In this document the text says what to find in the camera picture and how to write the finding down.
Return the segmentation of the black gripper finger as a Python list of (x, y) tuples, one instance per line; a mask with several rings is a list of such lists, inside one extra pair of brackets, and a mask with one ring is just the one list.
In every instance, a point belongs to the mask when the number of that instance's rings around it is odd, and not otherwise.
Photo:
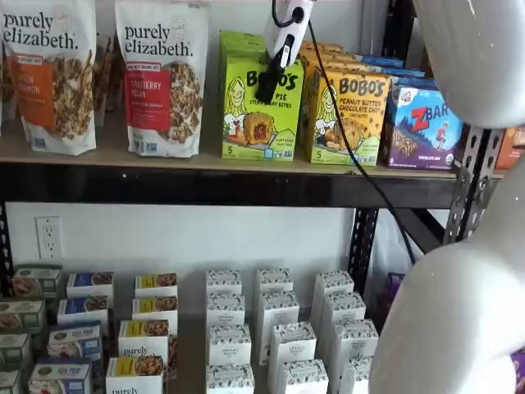
[(267, 70), (262, 72), (258, 80), (258, 89), (256, 91), (256, 99), (262, 103), (271, 103), (273, 95), (276, 91), (281, 77), (284, 75), (285, 69), (291, 63), (291, 49), (294, 44), (294, 36), (288, 34), (285, 38), (284, 44), (274, 57), (266, 54)]

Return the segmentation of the white perforated gripper body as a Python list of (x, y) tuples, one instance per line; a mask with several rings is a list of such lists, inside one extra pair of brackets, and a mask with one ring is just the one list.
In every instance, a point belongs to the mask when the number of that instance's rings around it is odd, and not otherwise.
[(271, 14), (264, 33), (266, 52), (270, 57), (277, 54), (286, 36), (292, 34), (294, 44), (290, 54), (291, 63), (295, 61), (315, 3), (311, 0), (272, 1)]

